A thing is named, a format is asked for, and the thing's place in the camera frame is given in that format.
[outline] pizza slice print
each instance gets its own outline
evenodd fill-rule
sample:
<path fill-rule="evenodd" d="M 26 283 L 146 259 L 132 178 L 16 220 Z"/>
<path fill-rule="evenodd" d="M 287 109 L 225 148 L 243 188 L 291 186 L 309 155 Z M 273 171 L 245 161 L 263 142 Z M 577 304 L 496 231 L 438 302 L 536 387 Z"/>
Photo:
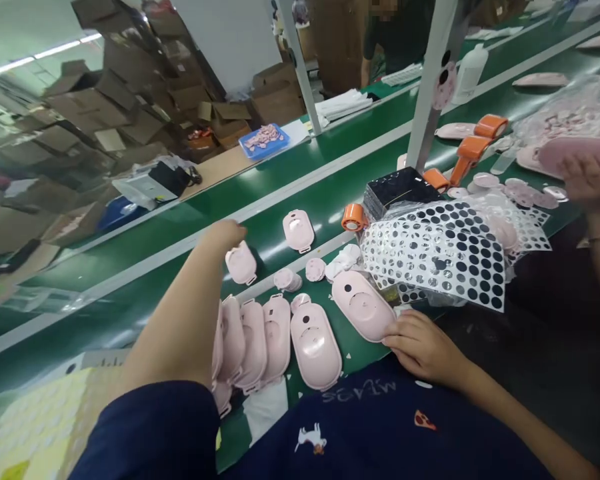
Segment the pizza slice print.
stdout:
<path fill-rule="evenodd" d="M 415 416 L 413 418 L 413 422 L 416 427 L 424 427 L 431 430 L 437 430 L 434 424 L 429 420 L 429 418 L 422 413 L 420 410 L 415 411 Z"/>

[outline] wall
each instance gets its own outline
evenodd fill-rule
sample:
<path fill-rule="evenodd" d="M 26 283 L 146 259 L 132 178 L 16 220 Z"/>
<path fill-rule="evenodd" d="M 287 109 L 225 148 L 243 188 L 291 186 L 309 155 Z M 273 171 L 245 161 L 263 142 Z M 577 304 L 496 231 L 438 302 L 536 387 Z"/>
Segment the wall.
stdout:
<path fill-rule="evenodd" d="M 281 61 L 263 0 L 172 0 L 227 92 Z"/>

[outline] black shirt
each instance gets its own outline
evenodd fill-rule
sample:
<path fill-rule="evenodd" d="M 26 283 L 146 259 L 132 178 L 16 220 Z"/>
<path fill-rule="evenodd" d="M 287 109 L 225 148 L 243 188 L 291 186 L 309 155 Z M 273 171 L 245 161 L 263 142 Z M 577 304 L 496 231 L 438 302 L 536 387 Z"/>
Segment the black shirt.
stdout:
<path fill-rule="evenodd" d="M 427 50 L 434 7 L 435 0 L 402 0 L 391 20 L 370 17 L 364 57 L 371 60 L 376 45 L 384 48 L 387 75 L 422 60 Z"/>

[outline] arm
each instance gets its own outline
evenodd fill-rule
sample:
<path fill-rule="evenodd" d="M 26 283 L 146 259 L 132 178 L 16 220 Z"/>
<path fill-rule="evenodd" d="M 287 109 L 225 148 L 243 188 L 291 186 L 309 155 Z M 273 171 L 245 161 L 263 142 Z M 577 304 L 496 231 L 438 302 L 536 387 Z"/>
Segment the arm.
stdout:
<path fill-rule="evenodd" d="M 167 380 L 196 381 L 211 388 L 222 262 L 245 234 L 233 220 L 210 226 L 133 346 L 116 397 Z"/>
<path fill-rule="evenodd" d="M 514 399 L 426 315 L 410 311 L 388 326 L 383 343 L 425 380 L 460 391 L 510 428 L 557 479 L 600 479 L 600 471 Z"/>
<path fill-rule="evenodd" d="M 600 281 L 600 165 L 592 155 L 568 155 L 560 169 L 569 199 L 587 214 L 591 255 Z"/>

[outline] human hand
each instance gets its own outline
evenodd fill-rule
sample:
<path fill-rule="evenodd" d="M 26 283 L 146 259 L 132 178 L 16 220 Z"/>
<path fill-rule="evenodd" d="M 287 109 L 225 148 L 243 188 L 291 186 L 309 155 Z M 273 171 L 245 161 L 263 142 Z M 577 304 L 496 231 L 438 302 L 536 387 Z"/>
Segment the human hand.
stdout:
<path fill-rule="evenodd" d="M 558 164 L 569 199 L 590 214 L 600 216 L 600 164 L 590 154 L 567 155 Z"/>
<path fill-rule="evenodd" d="M 428 316 L 415 310 L 390 324 L 382 343 L 416 377 L 456 390 L 460 390 L 474 366 Z"/>

